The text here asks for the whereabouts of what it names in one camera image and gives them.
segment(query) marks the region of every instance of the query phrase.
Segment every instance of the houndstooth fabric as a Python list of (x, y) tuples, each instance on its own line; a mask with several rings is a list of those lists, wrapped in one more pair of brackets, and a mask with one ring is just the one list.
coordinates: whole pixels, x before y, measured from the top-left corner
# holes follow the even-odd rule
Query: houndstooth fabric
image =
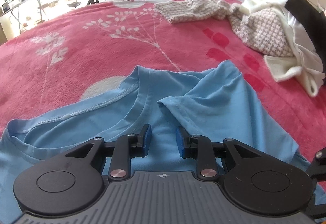
[(233, 32), (255, 51), (274, 57), (293, 57), (281, 22), (273, 8), (265, 8), (249, 16), (240, 12), (239, 4), (224, 0), (185, 0), (157, 3), (154, 8), (170, 23), (229, 19)]

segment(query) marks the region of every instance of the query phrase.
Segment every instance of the white cloth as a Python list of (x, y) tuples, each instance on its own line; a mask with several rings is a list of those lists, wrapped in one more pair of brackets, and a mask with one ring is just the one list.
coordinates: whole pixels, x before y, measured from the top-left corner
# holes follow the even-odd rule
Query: white cloth
[(323, 85), (322, 60), (304, 27), (284, 7), (288, 0), (245, 0), (240, 9), (250, 15), (267, 7), (277, 12), (287, 41), (295, 57), (264, 56), (265, 63), (277, 82), (296, 77), (310, 96), (316, 96)]

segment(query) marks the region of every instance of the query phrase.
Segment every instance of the table leg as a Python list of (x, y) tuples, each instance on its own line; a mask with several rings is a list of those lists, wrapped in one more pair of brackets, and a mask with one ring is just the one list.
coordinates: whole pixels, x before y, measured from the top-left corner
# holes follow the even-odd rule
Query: table leg
[(43, 23), (41, 0), (38, 0), (38, 2), (39, 2), (39, 7), (40, 7), (41, 23)]
[(43, 9), (42, 6), (41, 6), (41, 0), (36, 0), (36, 1), (39, 2), (39, 6), (40, 6), (40, 14), (41, 14), (41, 20), (42, 20), (42, 11), (43, 11), (43, 13), (45, 14), (46, 18), (48, 19), (47, 14), (45, 13), (44, 9)]
[(19, 6), (17, 7), (17, 13), (18, 13), (18, 25), (19, 25), (19, 35), (21, 34), (21, 29), (20, 29), (20, 20), (19, 20)]

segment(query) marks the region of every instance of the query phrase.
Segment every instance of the black cloth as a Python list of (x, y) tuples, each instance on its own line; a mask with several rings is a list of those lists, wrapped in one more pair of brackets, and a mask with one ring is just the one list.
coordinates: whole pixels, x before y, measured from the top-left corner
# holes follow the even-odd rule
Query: black cloth
[(326, 74), (326, 17), (319, 13), (307, 0), (288, 0), (285, 8), (303, 25), (316, 53), (322, 59), (323, 73)]

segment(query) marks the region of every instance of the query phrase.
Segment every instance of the crosshair mark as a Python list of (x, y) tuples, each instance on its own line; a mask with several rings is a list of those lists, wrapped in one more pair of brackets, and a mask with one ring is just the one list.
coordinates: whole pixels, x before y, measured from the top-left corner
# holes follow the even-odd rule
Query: crosshair mark
[(165, 177), (168, 177), (168, 175), (166, 174), (166, 173), (160, 173), (159, 175), (157, 175), (157, 176), (159, 176), (159, 177), (161, 177), (161, 178), (165, 178)]

